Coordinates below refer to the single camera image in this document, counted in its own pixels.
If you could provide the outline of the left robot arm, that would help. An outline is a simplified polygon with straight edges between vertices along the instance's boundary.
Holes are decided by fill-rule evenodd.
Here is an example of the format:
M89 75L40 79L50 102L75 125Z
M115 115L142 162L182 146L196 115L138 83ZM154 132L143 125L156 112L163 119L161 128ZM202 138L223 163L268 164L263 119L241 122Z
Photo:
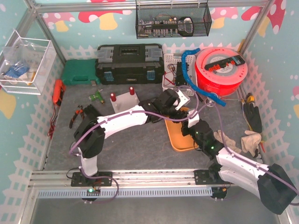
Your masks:
M159 97L143 100L137 105L108 116L86 118L74 134L76 142L70 149L78 149L82 174L91 179L98 173L97 157L105 139L133 126L167 119L184 121L187 116L180 108L190 102L190 97L181 90L167 89Z

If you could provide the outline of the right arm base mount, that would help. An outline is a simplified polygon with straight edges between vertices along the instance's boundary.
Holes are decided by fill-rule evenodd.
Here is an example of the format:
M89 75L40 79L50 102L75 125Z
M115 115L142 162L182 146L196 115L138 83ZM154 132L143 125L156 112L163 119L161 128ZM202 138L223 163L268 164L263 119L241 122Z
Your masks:
M230 182L226 182L222 180L218 174L218 172L208 169L198 169L194 170L194 180L196 185L223 185L228 184Z

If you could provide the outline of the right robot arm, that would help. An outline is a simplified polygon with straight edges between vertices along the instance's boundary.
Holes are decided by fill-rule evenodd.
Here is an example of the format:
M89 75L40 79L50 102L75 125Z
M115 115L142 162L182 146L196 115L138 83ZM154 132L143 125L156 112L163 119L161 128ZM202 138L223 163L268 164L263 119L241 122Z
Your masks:
M198 115L193 116L193 112L179 112L182 134L191 136L199 150L214 162L210 169L212 180L221 179L247 190L277 215L293 205L298 190L280 165L262 164L234 152L218 141L209 124Z

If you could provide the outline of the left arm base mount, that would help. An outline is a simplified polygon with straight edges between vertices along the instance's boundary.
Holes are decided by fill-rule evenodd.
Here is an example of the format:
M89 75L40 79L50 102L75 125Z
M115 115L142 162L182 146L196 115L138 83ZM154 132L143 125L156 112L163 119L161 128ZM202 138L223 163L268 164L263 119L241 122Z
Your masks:
M72 187L111 187L112 172L99 172L96 179L87 178L81 172L74 172L71 177Z

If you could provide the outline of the green hose nozzle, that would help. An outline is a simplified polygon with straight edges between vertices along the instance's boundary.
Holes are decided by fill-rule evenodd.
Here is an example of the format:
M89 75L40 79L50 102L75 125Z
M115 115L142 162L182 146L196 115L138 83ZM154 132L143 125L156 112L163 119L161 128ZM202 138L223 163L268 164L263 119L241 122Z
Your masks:
M95 92L94 94L89 96L89 100L90 101L95 101L95 100L99 100L102 104L105 103L101 93L99 91Z

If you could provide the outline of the black ribbed rail block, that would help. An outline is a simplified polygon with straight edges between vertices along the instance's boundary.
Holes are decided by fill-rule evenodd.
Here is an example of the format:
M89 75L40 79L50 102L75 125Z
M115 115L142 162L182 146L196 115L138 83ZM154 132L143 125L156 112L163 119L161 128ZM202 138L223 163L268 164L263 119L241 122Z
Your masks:
M84 113L90 120L96 120L99 116L98 110L93 105L88 105L84 108Z

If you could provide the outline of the white peg base plate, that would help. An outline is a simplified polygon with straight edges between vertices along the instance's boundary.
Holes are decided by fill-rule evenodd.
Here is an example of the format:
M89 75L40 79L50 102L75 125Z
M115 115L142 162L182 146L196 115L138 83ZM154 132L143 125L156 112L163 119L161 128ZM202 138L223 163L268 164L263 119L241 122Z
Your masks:
M120 113L138 105L139 102L140 101L136 93L133 96L131 96L129 92L126 92L121 95L116 95L116 101L111 101L111 104L114 109L114 112Z

